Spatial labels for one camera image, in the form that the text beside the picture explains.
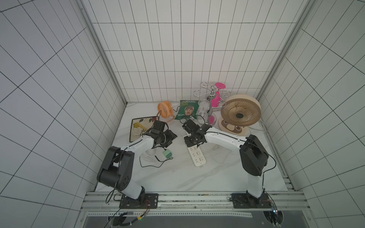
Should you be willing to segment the white power strip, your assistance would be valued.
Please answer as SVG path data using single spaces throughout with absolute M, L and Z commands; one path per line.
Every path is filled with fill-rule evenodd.
M 192 147 L 188 147 L 188 152 L 193 160 L 193 163 L 196 167 L 203 166 L 206 164 L 206 159 L 200 149 L 200 147 L 197 147 L 197 145 L 194 145 Z

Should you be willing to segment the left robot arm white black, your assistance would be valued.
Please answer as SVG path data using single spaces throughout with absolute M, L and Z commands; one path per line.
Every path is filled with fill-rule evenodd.
M 177 135 L 173 133 L 166 122 L 155 120 L 151 128 L 142 133 L 139 139 L 132 143 L 110 147 L 97 174 L 97 181 L 122 194 L 120 207 L 127 205 L 142 207 L 146 202 L 145 188 L 132 180 L 134 160 L 147 150 L 167 148 Z

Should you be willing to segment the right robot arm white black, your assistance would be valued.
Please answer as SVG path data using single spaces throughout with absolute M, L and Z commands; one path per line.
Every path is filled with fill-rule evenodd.
M 270 208 L 275 205 L 270 202 L 264 188 L 264 168 L 271 157 L 255 135 L 241 137 L 218 130 L 211 125 L 198 125 L 193 120 L 187 120 L 182 128 L 186 131 L 184 137 L 187 147 L 196 147 L 204 143 L 213 143 L 239 152 L 243 169 L 248 175 L 248 187 L 245 193 L 233 193 L 229 200 L 234 208 Z

